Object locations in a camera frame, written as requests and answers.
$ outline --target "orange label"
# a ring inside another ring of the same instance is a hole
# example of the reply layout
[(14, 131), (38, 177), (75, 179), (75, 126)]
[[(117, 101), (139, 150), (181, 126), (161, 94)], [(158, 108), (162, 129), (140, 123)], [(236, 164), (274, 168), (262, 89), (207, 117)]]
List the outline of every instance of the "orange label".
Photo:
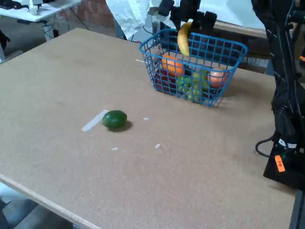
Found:
[(284, 167), (281, 156), (276, 155), (274, 158), (275, 158), (275, 162), (276, 162), (278, 171), (279, 172), (285, 172), (285, 167)]

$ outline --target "yellow banana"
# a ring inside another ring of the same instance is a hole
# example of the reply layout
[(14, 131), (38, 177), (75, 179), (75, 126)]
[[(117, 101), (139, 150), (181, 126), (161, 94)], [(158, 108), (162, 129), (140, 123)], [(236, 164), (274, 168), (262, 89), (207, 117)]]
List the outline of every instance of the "yellow banana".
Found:
[(178, 31), (178, 47), (181, 51), (181, 53), (185, 56), (190, 55), (190, 50), (189, 50), (189, 43), (187, 41), (189, 35), (190, 35), (190, 29), (191, 29), (191, 22), (187, 22), (181, 26), (181, 28)]

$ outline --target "orange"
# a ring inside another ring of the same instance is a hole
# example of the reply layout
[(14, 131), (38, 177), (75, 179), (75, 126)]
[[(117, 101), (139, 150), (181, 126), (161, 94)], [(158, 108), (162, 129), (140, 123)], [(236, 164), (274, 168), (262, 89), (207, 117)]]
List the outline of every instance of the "orange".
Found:
[(179, 59), (171, 57), (167, 54), (163, 55), (163, 57), (172, 59), (172, 61), (170, 61), (165, 58), (162, 58), (162, 68), (168, 70), (168, 74), (171, 77), (179, 77), (183, 75), (183, 64), (176, 62), (179, 61)]

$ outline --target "wooden tabletop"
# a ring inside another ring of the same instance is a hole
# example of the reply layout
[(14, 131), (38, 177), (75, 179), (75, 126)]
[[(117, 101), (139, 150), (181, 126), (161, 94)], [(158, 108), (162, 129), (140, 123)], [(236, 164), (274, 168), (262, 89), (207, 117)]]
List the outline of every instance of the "wooden tabletop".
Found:
[[(288, 228), (295, 192), (254, 153), (273, 77), (238, 69), (209, 108), (155, 91), (136, 59), (138, 44), (76, 29), (0, 65), (0, 180), (84, 228)], [(131, 129), (81, 130), (104, 109)]]

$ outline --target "wall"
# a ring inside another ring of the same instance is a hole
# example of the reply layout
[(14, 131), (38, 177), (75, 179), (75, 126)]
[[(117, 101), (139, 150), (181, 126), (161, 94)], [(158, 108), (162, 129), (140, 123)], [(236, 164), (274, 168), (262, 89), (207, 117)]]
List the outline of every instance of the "wall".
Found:
[[(106, 4), (106, 0), (82, 0), (81, 4), (72, 8), (77, 16), (86, 24), (115, 28), (113, 16)], [(71, 10), (60, 14), (61, 19), (79, 21)]]

